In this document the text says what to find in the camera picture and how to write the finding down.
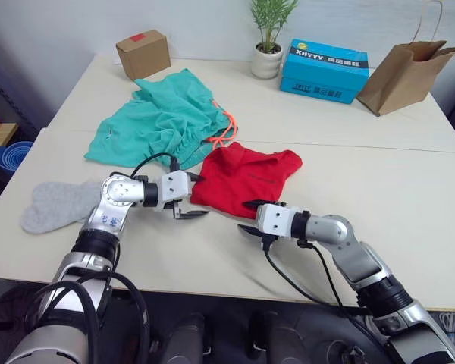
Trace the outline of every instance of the orange drawstring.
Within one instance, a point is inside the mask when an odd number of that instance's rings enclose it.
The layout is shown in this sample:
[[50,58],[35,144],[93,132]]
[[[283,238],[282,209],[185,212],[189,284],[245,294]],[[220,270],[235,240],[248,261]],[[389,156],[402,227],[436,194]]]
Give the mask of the orange drawstring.
[[[215,100],[212,100],[212,104],[216,108],[221,108],[221,106],[219,106],[219,104]],[[206,142],[212,142],[212,150],[214,150],[218,144],[221,144],[221,146],[224,146],[223,142],[227,142],[229,140],[234,139],[234,137],[237,134],[237,123],[236,123],[236,119],[234,119],[234,116],[231,115],[227,111],[223,111],[222,114],[226,115],[227,118],[229,119],[229,126],[226,128],[226,130],[220,136],[210,136],[209,138],[206,139]],[[229,133],[229,130],[231,130],[231,128],[234,129],[233,135],[226,136],[226,134]]]

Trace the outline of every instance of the red cloth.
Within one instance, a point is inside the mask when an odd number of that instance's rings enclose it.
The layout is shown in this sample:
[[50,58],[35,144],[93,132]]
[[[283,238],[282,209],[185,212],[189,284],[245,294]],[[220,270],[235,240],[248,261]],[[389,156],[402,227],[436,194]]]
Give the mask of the red cloth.
[[191,203],[211,206],[241,218],[256,218],[256,211],[242,206],[252,199],[278,201],[285,180],[302,166],[290,150],[264,154],[239,143],[217,148],[204,160]]

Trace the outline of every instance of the red sticker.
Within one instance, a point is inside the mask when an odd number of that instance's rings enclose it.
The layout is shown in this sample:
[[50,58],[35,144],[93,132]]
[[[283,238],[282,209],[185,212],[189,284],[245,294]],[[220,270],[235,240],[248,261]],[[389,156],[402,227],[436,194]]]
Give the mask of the red sticker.
[[130,37],[130,39],[133,40],[134,42],[138,42],[143,38],[145,38],[145,36],[142,33]]

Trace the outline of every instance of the green cloth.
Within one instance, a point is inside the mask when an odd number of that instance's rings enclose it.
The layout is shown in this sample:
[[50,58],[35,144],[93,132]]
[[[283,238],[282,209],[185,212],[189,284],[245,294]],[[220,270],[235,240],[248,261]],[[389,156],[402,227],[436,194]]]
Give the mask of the green cloth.
[[134,168],[153,154],[169,152],[188,169],[212,151],[204,140],[229,126],[222,108],[212,104],[211,91],[187,69],[159,82],[135,83],[140,90],[133,100],[99,125],[87,159]]

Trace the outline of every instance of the green plant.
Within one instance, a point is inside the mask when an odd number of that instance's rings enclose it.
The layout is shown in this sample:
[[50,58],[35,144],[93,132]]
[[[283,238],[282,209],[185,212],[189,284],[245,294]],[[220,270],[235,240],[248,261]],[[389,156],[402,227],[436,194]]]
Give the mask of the green plant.
[[252,0],[251,13],[261,33],[263,53],[276,51],[276,39],[281,28],[287,22],[288,15],[298,5],[298,0]]

